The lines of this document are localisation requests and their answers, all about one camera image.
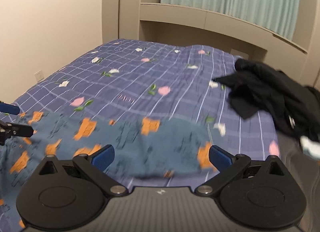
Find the bed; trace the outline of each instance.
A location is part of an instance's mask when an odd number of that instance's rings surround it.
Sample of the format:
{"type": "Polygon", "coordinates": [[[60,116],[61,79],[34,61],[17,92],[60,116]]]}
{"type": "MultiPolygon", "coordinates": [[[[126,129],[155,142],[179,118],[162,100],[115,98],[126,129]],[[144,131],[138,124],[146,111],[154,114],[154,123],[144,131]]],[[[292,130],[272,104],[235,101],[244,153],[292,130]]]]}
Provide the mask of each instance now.
{"type": "MultiPolygon", "coordinates": [[[[106,122],[134,121],[141,117],[177,118],[205,126],[211,122],[221,133],[223,149],[263,160],[270,154],[270,144],[277,143],[271,116],[259,111],[249,120],[242,120],[228,106],[229,89],[210,82],[214,77],[233,73],[236,59],[203,45],[178,47],[117,39],[80,56],[30,88],[13,104],[23,113],[63,112],[106,122]],[[92,102],[75,110],[72,104],[78,98],[92,102]]],[[[14,121],[5,114],[0,114],[0,119],[14,121]]],[[[167,178],[116,179],[129,190],[134,186],[195,189],[217,173],[203,170],[167,178]]],[[[0,209],[0,231],[18,231],[20,226],[10,219],[8,206],[2,202],[0,209]]]]}

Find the metal screw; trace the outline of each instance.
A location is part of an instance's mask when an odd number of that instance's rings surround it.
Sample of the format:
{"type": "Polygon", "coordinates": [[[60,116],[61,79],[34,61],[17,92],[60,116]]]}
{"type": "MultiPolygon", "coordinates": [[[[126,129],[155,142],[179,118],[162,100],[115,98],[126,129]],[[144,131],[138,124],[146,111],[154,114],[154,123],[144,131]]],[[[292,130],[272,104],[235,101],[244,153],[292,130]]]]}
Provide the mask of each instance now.
{"type": "Polygon", "coordinates": [[[122,193],[125,193],[125,187],[121,185],[116,185],[111,187],[110,191],[114,194],[122,194],[122,193]]]}
{"type": "Polygon", "coordinates": [[[207,185],[202,185],[197,188],[198,192],[201,194],[209,194],[212,192],[212,187],[207,186],[207,185]]]}

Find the blue gripper pad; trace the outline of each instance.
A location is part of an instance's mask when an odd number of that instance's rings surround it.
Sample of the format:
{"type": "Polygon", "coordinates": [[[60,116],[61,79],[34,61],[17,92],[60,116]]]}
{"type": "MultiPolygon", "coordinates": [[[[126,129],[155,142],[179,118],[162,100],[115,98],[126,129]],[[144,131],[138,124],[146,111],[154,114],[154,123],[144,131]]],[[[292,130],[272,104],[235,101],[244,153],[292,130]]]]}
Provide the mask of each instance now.
{"type": "Polygon", "coordinates": [[[115,149],[112,145],[106,145],[91,155],[91,164],[104,171],[115,159],[115,149]]]}
{"type": "Polygon", "coordinates": [[[20,113],[20,108],[11,104],[0,103],[0,112],[18,115],[20,113]]]}
{"type": "Polygon", "coordinates": [[[209,150],[209,161],[220,172],[224,171],[226,168],[232,165],[235,160],[235,156],[216,145],[211,146],[209,150]]]}

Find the wooden shelf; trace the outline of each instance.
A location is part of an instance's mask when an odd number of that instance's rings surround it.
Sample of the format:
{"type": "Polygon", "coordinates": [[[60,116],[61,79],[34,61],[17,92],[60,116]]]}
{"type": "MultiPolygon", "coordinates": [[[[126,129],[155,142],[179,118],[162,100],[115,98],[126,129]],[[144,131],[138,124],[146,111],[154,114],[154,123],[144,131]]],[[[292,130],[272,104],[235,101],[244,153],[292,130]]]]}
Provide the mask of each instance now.
{"type": "Polygon", "coordinates": [[[279,34],[248,21],[213,11],[161,3],[141,3],[140,20],[165,22],[223,34],[269,50],[274,38],[298,49],[308,51],[279,34]]]}

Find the blue cloth with orange pattern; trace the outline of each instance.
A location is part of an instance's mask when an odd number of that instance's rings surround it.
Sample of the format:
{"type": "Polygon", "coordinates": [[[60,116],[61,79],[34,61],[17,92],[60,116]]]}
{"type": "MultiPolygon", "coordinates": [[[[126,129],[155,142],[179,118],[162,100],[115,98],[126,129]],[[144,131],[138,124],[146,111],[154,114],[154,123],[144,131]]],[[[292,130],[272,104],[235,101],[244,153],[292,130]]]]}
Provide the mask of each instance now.
{"type": "Polygon", "coordinates": [[[0,151],[0,195],[8,212],[9,226],[17,229],[20,217],[15,199],[47,154],[55,154],[61,160],[72,159],[79,153],[91,154],[111,144],[115,148],[115,160],[105,170],[111,177],[166,177],[213,168],[203,163],[199,152],[204,150],[207,155],[210,140],[219,145],[221,138],[218,129],[210,128],[209,135],[205,125],[175,118],[108,123],[60,113],[33,112],[18,117],[16,122],[31,124],[35,130],[31,138],[8,139],[0,151]]]}

